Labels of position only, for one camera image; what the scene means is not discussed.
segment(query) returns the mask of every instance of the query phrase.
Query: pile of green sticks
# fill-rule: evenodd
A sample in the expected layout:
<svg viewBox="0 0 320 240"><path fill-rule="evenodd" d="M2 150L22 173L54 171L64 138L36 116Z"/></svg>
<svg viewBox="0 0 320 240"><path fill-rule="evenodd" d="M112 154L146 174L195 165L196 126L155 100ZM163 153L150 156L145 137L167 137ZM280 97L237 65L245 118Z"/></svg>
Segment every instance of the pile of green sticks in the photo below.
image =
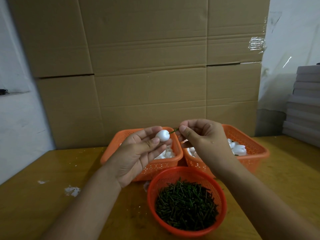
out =
<svg viewBox="0 0 320 240"><path fill-rule="evenodd" d="M217 206L210 189L181 178L162 188L155 202L156 213L164 222L186 231L212 226L219 214Z"/></svg>

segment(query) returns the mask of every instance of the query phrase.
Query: clear tape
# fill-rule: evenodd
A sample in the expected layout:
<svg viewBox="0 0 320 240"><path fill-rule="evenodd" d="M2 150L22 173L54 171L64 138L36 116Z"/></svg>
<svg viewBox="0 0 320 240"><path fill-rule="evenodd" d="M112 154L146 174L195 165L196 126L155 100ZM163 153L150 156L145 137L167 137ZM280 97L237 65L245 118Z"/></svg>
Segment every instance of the clear tape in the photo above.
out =
<svg viewBox="0 0 320 240"><path fill-rule="evenodd" d="M250 39L248 48L249 48L251 51L259 51L259 50L262 50L262 51L261 51L261 53L262 53L263 50L264 50L264 42L265 42L265 39L264 39L263 37L252 37L252 38Z"/></svg>

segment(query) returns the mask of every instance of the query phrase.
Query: table surface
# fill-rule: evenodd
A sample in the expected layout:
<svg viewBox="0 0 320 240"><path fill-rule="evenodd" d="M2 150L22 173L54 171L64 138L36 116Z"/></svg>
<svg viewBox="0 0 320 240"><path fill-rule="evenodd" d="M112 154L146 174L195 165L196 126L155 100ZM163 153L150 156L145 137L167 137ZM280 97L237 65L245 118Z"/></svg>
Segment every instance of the table surface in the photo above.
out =
<svg viewBox="0 0 320 240"><path fill-rule="evenodd" d="M320 227L320 149L287 136L254 138L270 150L256 176L303 217ZM49 151L0 185L0 239L38 239L100 166L105 147ZM222 225L201 239L260 239L229 190ZM144 182L124 188L99 239L178 239L147 206Z"/></svg>

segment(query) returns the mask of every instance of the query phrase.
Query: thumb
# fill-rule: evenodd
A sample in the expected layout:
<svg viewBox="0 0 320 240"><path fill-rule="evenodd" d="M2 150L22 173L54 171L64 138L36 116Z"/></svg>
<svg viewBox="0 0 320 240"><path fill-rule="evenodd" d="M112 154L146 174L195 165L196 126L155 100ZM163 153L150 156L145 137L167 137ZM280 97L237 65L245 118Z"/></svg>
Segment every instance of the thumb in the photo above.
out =
<svg viewBox="0 0 320 240"><path fill-rule="evenodd" d="M152 138L151 140L140 142L135 144L135 154L142 154L145 152L150 152L155 149L160 143L160 139L158 137Z"/></svg>
<svg viewBox="0 0 320 240"><path fill-rule="evenodd" d="M190 129L185 125L180 125L179 131L188 141L190 141L192 145L195 145L200 138L200 136L193 129Z"/></svg>

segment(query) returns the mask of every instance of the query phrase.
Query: orange plastic basket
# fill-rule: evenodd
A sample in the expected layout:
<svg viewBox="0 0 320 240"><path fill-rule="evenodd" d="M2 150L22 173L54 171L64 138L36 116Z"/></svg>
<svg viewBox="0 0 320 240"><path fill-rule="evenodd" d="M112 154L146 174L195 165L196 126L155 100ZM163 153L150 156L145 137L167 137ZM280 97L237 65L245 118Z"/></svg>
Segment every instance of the orange plastic basket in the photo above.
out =
<svg viewBox="0 0 320 240"><path fill-rule="evenodd" d="M214 197L214 203L218 205L217 210L219 212L216 218L217 221L212 226L200 231L183 231L168 225L156 213L155 203L159 195L159 190L168 186L167 183L175 183L180 177L182 180L197 182L211 190L212 196ZM172 234L186 238L201 237L212 230L217 229L218 226L223 222L227 212L226 197L219 184L206 173L188 167L169 168L155 176L148 188L147 201L152 215L162 227Z"/></svg>
<svg viewBox="0 0 320 240"><path fill-rule="evenodd" d="M170 127L162 127L162 128L169 132L172 132L174 130ZM100 159L101 164L104 164L111 157L111 155L120 146L120 143L122 143L129 135L140 130L142 129L125 129L116 133ZM144 170L142 170L142 172L133 181L151 180L155 175L157 175L163 169L175 167L178 165L178 161L183 157L182 148L178 140L178 137L175 133L170 134L170 138L172 139L172 150L176 154L176 156L172 158L153 160L146 166Z"/></svg>
<svg viewBox="0 0 320 240"><path fill-rule="evenodd" d="M244 165L250 172L254 173L260 165L261 160L269 157L269 150L237 128L228 124L223 124L222 126L227 138L230 138L233 141L237 141L241 145L245 145L248 155L237 156L237 158L242 163L242 165ZM183 148L182 150L189 167L201 170L215 178L208 166L205 165L201 159L191 156L185 148Z"/></svg>

